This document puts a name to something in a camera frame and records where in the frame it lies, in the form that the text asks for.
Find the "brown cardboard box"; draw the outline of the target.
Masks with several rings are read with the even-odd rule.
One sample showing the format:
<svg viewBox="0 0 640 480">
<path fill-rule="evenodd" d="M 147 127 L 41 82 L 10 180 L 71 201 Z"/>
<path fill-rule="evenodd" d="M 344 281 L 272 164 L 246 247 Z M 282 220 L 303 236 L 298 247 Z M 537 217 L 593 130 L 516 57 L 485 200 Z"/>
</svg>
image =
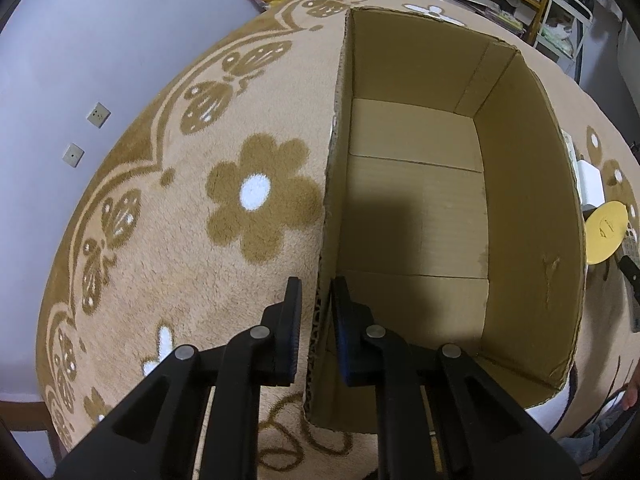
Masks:
<svg viewBox="0 0 640 480">
<path fill-rule="evenodd" d="M 340 370 L 331 281 L 406 341 L 457 344 L 524 408 L 564 386 L 584 220 L 544 86 L 512 44 L 406 4 L 352 9 L 336 87 L 305 412 L 376 428 Z"/>
</svg>

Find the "yellow round disc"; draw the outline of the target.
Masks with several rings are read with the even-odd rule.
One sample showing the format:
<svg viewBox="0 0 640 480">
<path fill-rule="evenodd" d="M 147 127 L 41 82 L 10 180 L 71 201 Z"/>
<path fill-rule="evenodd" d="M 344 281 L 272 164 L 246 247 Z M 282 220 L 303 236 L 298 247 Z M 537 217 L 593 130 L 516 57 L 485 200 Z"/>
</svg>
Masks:
<svg viewBox="0 0 640 480">
<path fill-rule="evenodd" d="M 612 200 L 595 209 L 585 222 L 586 261 L 590 266 L 608 260 L 623 243 L 628 224 L 626 206 Z"/>
</svg>

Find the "beige patterned carpet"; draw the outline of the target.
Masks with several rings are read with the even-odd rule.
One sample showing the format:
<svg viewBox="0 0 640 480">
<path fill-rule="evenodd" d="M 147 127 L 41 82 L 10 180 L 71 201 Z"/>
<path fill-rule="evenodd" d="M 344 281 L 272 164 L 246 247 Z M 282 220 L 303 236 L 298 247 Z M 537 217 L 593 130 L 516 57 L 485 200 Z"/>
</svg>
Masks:
<svg viewBox="0 0 640 480">
<path fill-rule="evenodd" d="M 639 233 L 639 166 L 622 135 L 558 66 L 499 26 L 438 0 L 286 0 L 232 32 L 179 74 L 124 132 L 70 219 L 44 291 L 37 376 L 67 452 L 183 344 L 218 347 L 255 326 L 302 282 L 297 373 L 262 389 L 262 479 L 362 479 L 374 431 L 314 425 L 308 356 L 326 223 L 346 20 L 356 8 L 420 14 L 517 47 L 547 93 L 574 172 L 601 173 L 607 202 Z M 555 437 L 582 430 L 639 362 L 634 300 L 612 256 L 586 261 L 575 354 L 544 403 Z"/>
</svg>

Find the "white charger block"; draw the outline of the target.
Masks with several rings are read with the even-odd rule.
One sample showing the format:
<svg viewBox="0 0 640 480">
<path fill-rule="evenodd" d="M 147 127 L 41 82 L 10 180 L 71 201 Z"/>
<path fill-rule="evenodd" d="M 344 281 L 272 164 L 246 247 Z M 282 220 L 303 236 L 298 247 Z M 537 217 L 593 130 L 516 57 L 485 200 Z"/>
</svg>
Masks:
<svg viewBox="0 0 640 480">
<path fill-rule="evenodd" d="M 605 202 L 604 188 L 600 170 L 587 162 L 577 162 L 577 184 L 582 210 L 598 208 Z"/>
</svg>

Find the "white metal trolley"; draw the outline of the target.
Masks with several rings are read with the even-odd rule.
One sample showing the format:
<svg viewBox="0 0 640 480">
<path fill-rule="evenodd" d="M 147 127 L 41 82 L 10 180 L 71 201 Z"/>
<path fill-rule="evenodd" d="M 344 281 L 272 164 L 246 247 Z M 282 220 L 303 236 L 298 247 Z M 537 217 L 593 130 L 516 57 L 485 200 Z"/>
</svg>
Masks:
<svg viewBox="0 0 640 480">
<path fill-rule="evenodd" d="M 582 78 L 582 50 L 590 31 L 594 0 L 548 0 L 534 47 L 559 64 L 564 73 Z"/>
</svg>

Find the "lower white wall socket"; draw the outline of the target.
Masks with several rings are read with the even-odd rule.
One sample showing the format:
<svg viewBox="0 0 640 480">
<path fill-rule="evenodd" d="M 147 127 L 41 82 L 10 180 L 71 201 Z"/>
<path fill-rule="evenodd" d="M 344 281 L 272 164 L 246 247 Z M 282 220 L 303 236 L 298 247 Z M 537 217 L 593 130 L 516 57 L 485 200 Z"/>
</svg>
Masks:
<svg viewBox="0 0 640 480">
<path fill-rule="evenodd" d="M 72 168 L 76 168 L 79 162 L 82 159 L 82 156 L 85 155 L 85 151 L 75 143 L 71 143 L 65 150 L 62 161 L 65 162 L 68 166 Z"/>
</svg>

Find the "white wall socket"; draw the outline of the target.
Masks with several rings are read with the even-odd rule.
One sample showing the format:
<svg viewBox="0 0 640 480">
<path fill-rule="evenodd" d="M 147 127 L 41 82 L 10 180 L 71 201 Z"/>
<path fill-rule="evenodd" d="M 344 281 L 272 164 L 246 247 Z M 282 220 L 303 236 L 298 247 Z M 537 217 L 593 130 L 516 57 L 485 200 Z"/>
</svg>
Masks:
<svg viewBox="0 0 640 480">
<path fill-rule="evenodd" d="M 91 125 L 94 125 L 96 128 L 101 128 L 107 118 L 111 115 L 111 111 L 104 106 L 102 103 L 97 102 L 96 105 L 90 110 L 90 113 L 87 115 L 87 120 Z"/>
<path fill-rule="evenodd" d="M 72 168 L 76 168 L 79 162 L 82 159 L 82 156 L 85 155 L 85 151 L 75 143 L 71 143 L 65 150 L 62 161 L 65 162 L 68 166 Z"/>
</svg>

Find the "upper white wall socket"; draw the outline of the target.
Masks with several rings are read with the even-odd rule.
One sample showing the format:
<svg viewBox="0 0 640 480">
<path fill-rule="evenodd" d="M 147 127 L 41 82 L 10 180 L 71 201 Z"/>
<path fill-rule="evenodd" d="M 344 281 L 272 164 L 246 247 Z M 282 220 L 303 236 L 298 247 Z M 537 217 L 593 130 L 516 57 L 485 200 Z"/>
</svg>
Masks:
<svg viewBox="0 0 640 480">
<path fill-rule="evenodd" d="M 90 110 L 90 113 L 87 115 L 87 120 L 91 125 L 94 125 L 96 128 L 101 128 L 107 118 L 111 115 L 111 111 L 104 106 L 102 103 L 97 102 L 96 105 Z"/>
</svg>

